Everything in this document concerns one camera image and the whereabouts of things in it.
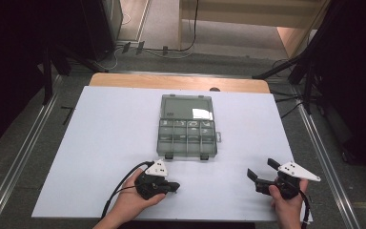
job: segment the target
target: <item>gray floor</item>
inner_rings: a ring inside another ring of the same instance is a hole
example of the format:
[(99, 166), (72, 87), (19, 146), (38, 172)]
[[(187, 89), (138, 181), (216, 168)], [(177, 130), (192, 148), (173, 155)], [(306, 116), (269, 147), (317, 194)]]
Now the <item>gray floor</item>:
[[(155, 1), (159, 1), (157, 3), (165, 3), (161, 0), (152, 0), (151, 9)], [(151, 22), (151, 20), (155, 19), (147, 18), (147, 22)], [(244, 53), (230, 49), (225, 54), (221, 54), (220, 51), (229, 47), (226, 44), (232, 42), (230, 35), (218, 35), (215, 31), (201, 26), (197, 29), (199, 34), (207, 30), (209, 33), (199, 35), (200, 38), (195, 48), (196, 52), (185, 58), (162, 58), (149, 52), (142, 52), (136, 55), (134, 50), (130, 50), (124, 54), (118, 52), (116, 54), (117, 65), (110, 71), (114, 73), (127, 71), (217, 74), (232, 78), (246, 78), (268, 71), (276, 60), (283, 58), (283, 53), (285, 53), (282, 45), (279, 45), (278, 34), (272, 28), (254, 27), (254, 32), (251, 32), (255, 36), (250, 35), (248, 39), (253, 40), (252, 46), (254, 46), (255, 50), (259, 50), (259, 52)], [(148, 40), (146, 43), (151, 44), (153, 47), (161, 47), (162, 39), (150, 38), (152, 35), (145, 33), (145, 30), (156, 33), (153, 31), (154, 26), (150, 24), (146, 25), (142, 38), (147, 37)], [(240, 35), (237, 36), (240, 39), (244, 39), (243, 36), (247, 36), (242, 32), (243, 30), (240, 30)], [(214, 40), (207, 38), (210, 37), (207, 35), (210, 33), (213, 35)], [(202, 44), (205, 44), (203, 46), (204, 50), (198, 48)], [(26, 166), (23, 168), (23, 172), (18, 178), (10, 198), (3, 208), (0, 215), (0, 228), (92, 228), (97, 222), (97, 219), (31, 218), (31, 212), (37, 201), (39, 191), (67, 129), (68, 122), (64, 123), (64, 121), (67, 119), (69, 110), (62, 109), (62, 107), (75, 107), (83, 87), (89, 84), (92, 77), (92, 72), (84, 66), (72, 60), (70, 62), (72, 65), (71, 75), (60, 77), (61, 83), (56, 88), (56, 102), (52, 107), (52, 111), (40, 136), (37, 138), (31, 150), (30, 157), (27, 160)], [(114, 56), (110, 56), (100, 64), (113, 66), (115, 64)], [(269, 87), (272, 90), (292, 94), (293, 86), (286, 81), (288, 72), (280, 73), (280, 76), (275, 75), (269, 78)], [(295, 87), (302, 90), (302, 85)], [(276, 95), (276, 97), (282, 98), (286, 96)], [(4, 181), (10, 166), (31, 129), (34, 119), (38, 116), (42, 108), (42, 101), (43, 91), (30, 101), (28, 107), (15, 119), (10, 128), (2, 136), (0, 140), (0, 184)], [(277, 108), (281, 114), (285, 114), (295, 106), (295, 103), (296, 101), (293, 99), (279, 102), (277, 103)], [(330, 160), (334, 164), (341, 185), (353, 205), (359, 224), (361, 228), (366, 228), (366, 167), (362, 165), (351, 166), (342, 160), (341, 150), (330, 126), (325, 118), (320, 115), (315, 105), (312, 105), (312, 111), (312, 118), (326, 147)], [(288, 116), (284, 117), (282, 121), (295, 161), (323, 177), (321, 182), (311, 182), (309, 185), (308, 196), (312, 203), (312, 215), (314, 217), (314, 222), (309, 225), (309, 228), (347, 228), (338, 210), (328, 179), (323, 173), (321, 164), (317, 159), (314, 145), (302, 121), (300, 110), (295, 109)], [(256, 224), (256, 228), (277, 227), (275, 223), (259, 222)]]

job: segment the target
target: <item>hand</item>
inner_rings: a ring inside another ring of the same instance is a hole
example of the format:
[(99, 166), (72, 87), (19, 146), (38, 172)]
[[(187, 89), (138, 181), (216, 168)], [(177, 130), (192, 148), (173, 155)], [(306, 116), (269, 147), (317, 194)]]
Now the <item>hand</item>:
[[(122, 188), (134, 186), (135, 180), (141, 173), (141, 169), (135, 170)], [(118, 194), (118, 198), (110, 212), (94, 228), (118, 228), (121, 224), (135, 219), (144, 209), (160, 202), (165, 196), (165, 194), (158, 194), (145, 200), (136, 192), (135, 188), (125, 189)]]
[[(308, 179), (299, 181), (299, 189), (305, 193), (308, 186)], [(272, 196), (272, 207), (278, 217), (278, 226), (281, 229), (298, 229), (301, 228), (300, 214), (302, 207), (302, 196), (298, 194), (292, 199), (284, 199), (280, 191), (275, 185), (269, 186), (270, 195)]]

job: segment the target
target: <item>clear plastic organizer box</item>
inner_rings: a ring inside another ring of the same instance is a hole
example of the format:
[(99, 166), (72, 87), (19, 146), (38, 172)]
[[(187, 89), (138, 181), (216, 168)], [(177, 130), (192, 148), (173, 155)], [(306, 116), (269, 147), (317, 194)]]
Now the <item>clear plastic organizer box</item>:
[(162, 95), (156, 151), (166, 159), (174, 156), (207, 160), (216, 155), (212, 99), (209, 96)]

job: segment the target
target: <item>white tabletop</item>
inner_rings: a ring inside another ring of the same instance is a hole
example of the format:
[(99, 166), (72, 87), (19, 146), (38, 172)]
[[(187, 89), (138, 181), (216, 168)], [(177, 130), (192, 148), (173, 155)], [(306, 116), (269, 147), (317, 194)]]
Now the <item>white tabletop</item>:
[(247, 178), (273, 180), (293, 160), (271, 94), (86, 87), (32, 213), (35, 218), (99, 218), (120, 180), (140, 162), (159, 159), (162, 94), (209, 95), (222, 142), (208, 161), (167, 160), (168, 181), (180, 183), (138, 219), (272, 221), (271, 198)]

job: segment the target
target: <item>white table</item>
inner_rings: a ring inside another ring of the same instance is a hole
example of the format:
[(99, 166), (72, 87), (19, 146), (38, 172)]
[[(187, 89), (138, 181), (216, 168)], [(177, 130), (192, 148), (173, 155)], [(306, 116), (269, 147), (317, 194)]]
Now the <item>white table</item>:
[(271, 198), (257, 193), (246, 176), (250, 168), (272, 180), (276, 171), (267, 158), (293, 160), (271, 94), (92, 86), (81, 94), (32, 216), (99, 218), (122, 177), (138, 163), (158, 159), (162, 94), (211, 96), (222, 142), (208, 161), (167, 161), (167, 180), (181, 186), (138, 219), (276, 220)]

